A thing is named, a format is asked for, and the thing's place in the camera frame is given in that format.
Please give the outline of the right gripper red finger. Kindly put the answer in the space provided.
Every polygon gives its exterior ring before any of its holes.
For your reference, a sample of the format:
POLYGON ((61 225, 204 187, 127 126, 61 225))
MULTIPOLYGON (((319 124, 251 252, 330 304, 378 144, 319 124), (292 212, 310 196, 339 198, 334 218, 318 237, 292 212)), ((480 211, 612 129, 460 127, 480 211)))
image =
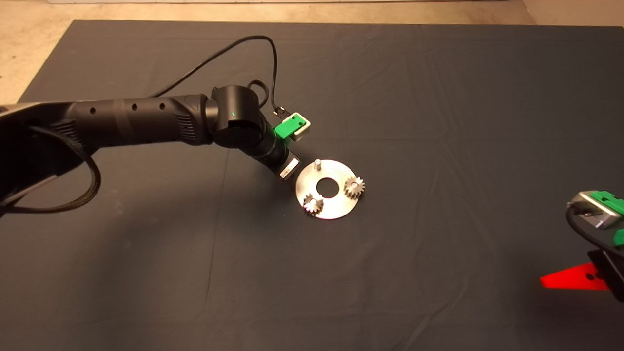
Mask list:
POLYGON ((584 263, 540 277, 540 284, 547 289, 608 291, 593 263, 584 263))

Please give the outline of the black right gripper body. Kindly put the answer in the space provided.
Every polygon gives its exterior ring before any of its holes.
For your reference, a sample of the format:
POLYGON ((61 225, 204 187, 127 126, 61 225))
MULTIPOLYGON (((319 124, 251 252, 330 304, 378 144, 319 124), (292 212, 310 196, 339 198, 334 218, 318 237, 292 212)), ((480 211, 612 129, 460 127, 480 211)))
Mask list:
POLYGON ((615 299, 624 302, 624 260, 621 255, 595 249, 587 252, 593 264, 593 276, 606 284, 615 299))

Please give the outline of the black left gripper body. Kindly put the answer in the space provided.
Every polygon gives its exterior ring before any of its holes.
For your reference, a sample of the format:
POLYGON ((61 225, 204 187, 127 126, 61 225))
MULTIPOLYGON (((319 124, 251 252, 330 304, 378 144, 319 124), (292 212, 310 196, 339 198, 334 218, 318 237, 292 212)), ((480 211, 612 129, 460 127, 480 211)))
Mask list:
POLYGON ((276 146, 266 159, 266 167, 282 181, 288 180, 301 166, 301 160, 287 146, 276 146))

